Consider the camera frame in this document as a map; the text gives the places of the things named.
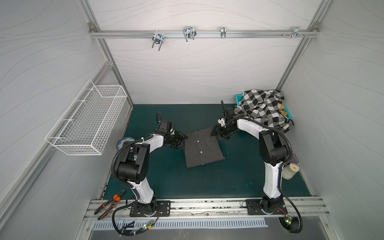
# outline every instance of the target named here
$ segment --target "white wire mesh basket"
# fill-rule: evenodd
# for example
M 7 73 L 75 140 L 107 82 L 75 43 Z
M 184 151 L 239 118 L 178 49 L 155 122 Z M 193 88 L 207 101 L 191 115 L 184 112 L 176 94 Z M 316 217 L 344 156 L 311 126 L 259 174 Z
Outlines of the white wire mesh basket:
M 73 101 L 45 137 L 67 155 L 101 155 L 127 98 L 121 85 L 91 86 L 85 89 L 88 93 L 83 88 L 79 95 L 84 99 Z

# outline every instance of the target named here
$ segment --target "white wall panel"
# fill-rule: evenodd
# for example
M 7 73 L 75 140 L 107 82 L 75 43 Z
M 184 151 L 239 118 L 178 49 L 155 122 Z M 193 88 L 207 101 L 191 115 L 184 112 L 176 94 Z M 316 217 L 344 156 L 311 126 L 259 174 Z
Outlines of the white wall panel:
M 76 0 L 0 2 L 0 201 L 105 61 Z
M 320 0 L 89 0 L 102 30 L 307 28 Z
M 384 2 L 337 0 L 283 87 L 287 133 L 341 239 L 383 239 Z
M 234 103 L 249 89 L 276 87 L 296 39 L 107 40 L 135 104 Z

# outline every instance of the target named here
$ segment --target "teal plastic basket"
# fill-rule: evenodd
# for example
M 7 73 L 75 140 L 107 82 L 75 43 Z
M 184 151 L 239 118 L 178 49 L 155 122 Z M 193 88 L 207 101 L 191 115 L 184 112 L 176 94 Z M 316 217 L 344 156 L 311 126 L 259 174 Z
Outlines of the teal plastic basket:
M 237 94 L 236 95 L 236 104 L 237 104 L 237 106 L 240 106 L 240 100 L 242 98 L 243 98 L 242 94 Z M 285 106 L 285 111 L 287 112 L 287 118 L 292 119 L 291 118 L 291 114 L 289 113 L 288 107 L 287 107 L 287 105 L 285 103 L 284 103 L 284 106 Z

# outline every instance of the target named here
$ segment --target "black mounting plate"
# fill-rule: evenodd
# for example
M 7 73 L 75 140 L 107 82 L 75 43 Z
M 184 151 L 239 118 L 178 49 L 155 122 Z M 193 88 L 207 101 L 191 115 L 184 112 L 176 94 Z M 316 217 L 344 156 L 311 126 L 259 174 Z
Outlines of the black mounting plate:
M 247 215 L 266 215 L 266 213 L 262 211 L 260 201 L 261 199 L 245 200 L 245 205 L 247 206 Z M 278 206 L 276 206 L 276 211 L 274 211 L 271 215 L 283 215 L 283 213 L 277 208 L 280 208 L 285 213 L 287 212 L 287 208 L 285 207 L 284 202 L 282 202 Z
M 157 215 L 159 214 L 158 211 L 155 211 L 152 216 L 146 216 L 141 212 L 137 212 L 137 205 L 138 205 L 138 202 L 136 202 L 131 207 L 131 212 L 129 213 L 130 217 L 157 217 Z M 156 208 L 160 209 L 160 217 L 169 217 L 170 201 L 157 201 Z

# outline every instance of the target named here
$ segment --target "dark gray garment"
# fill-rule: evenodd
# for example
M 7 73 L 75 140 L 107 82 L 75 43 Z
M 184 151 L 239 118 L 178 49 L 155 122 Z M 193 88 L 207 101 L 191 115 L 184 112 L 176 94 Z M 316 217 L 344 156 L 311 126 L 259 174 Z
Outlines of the dark gray garment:
M 216 137 L 211 137 L 213 127 L 189 132 L 184 140 L 185 161 L 187 167 L 195 167 L 210 162 L 224 160 Z

